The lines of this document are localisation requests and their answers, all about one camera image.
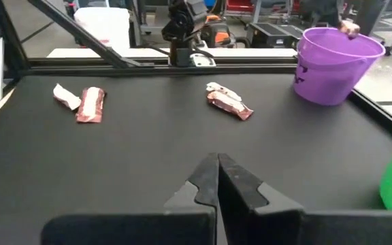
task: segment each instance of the purple plastic pail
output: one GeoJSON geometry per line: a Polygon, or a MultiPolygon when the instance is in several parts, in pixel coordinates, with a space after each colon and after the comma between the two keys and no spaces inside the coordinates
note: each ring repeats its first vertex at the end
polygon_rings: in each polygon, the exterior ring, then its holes
{"type": "Polygon", "coordinates": [[[349,39],[335,28],[308,29],[298,45],[294,90],[317,104],[338,105],[384,53],[364,35],[349,39]]]}

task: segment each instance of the workshop floor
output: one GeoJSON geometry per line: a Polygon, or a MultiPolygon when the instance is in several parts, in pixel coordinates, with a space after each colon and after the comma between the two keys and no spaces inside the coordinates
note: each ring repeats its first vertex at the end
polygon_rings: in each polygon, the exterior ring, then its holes
{"type": "MultiPolygon", "coordinates": [[[[62,0],[49,0],[64,10],[62,0]]],[[[55,48],[77,48],[73,37],[27,1],[3,0],[29,57],[46,57],[55,48]]],[[[245,35],[243,25],[230,20],[230,31],[236,36],[245,35]]],[[[377,33],[392,42],[392,33],[377,33]]],[[[161,36],[146,36],[145,40],[159,47],[167,47],[161,36]]],[[[392,56],[384,57],[364,76],[357,88],[369,98],[379,102],[392,113],[392,56]]]]}

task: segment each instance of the bucket rim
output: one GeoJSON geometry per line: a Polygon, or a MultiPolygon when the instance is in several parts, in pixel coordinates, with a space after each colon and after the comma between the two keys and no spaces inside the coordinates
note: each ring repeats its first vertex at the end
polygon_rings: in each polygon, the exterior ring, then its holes
{"type": "Polygon", "coordinates": [[[332,27],[312,27],[312,28],[306,29],[306,30],[304,31],[304,34],[302,35],[302,37],[303,37],[307,42],[310,42],[312,45],[315,45],[315,46],[317,46],[317,47],[319,47],[319,48],[322,48],[323,50],[332,52],[332,53],[334,53],[334,54],[340,54],[340,55],[349,56],[349,57],[353,57],[353,58],[367,58],[367,59],[368,59],[368,58],[379,58],[379,57],[381,57],[381,56],[383,56],[383,55],[385,54],[385,47],[384,47],[382,44],[379,44],[376,40],[372,39],[371,37],[367,37],[367,36],[364,36],[364,35],[362,35],[362,34],[359,34],[359,36],[361,36],[361,37],[363,37],[363,38],[366,38],[366,39],[368,39],[369,41],[375,42],[376,44],[378,44],[378,45],[382,48],[382,52],[381,52],[380,54],[375,54],[375,55],[356,55],[356,54],[344,54],[343,52],[338,52],[338,51],[330,50],[330,49],[328,49],[328,48],[325,48],[325,47],[323,47],[323,46],[321,46],[321,45],[318,45],[318,44],[314,43],[313,41],[309,40],[309,39],[306,37],[306,35],[305,35],[305,34],[306,34],[307,32],[309,32],[309,31],[315,31],[315,30],[319,30],[319,29],[320,29],[320,30],[321,30],[321,29],[327,29],[327,30],[340,31],[340,30],[338,30],[337,28],[332,28],[332,27]]]}

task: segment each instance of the black tabletop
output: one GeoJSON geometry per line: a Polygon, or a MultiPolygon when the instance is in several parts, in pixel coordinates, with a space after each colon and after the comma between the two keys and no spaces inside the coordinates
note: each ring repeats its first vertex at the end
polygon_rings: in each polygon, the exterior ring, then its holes
{"type": "Polygon", "coordinates": [[[382,208],[392,137],[352,103],[299,98],[290,75],[152,78],[27,77],[0,111],[0,244],[38,244],[62,214],[161,207],[209,152],[240,165],[309,210],[382,208]],[[209,106],[208,82],[255,110],[240,121],[209,106]],[[52,98],[108,92],[101,124],[76,123],[52,98]]]}

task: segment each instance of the wrapped snack bar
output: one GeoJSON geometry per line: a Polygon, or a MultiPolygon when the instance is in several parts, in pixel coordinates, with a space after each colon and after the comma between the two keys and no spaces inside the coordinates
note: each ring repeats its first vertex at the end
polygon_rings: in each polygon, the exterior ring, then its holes
{"type": "Polygon", "coordinates": [[[81,105],[76,115],[78,123],[100,123],[105,91],[101,88],[85,88],[82,91],[81,105]]]}
{"type": "Polygon", "coordinates": [[[230,96],[219,92],[212,91],[207,95],[208,103],[217,106],[227,112],[237,115],[242,120],[246,120],[252,115],[253,111],[247,108],[242,102],[236,101],[230,96]]]}
{"type": "Polygon", "coordinates": [[[221,86],[220,84],[216,83],[216,82],[210,82],[207,84],[207,93],[211,93],[212,91],[218,91],[221,92],[222,94],[228,95],[229,97],[231,97],[232,99],[235,99],[236,101],[242,101],[242,98],[240,96],[237,95],[237,93],[235,93],[234,91],[221,86]]]}
{"type": "Polygon", "coordinates": [[[52,92],[54,93],[54,98],[66,105],[70,110],[75,110],[81,104],[79,97],[64,89],[60,84],[56,84],[52,92]]]}

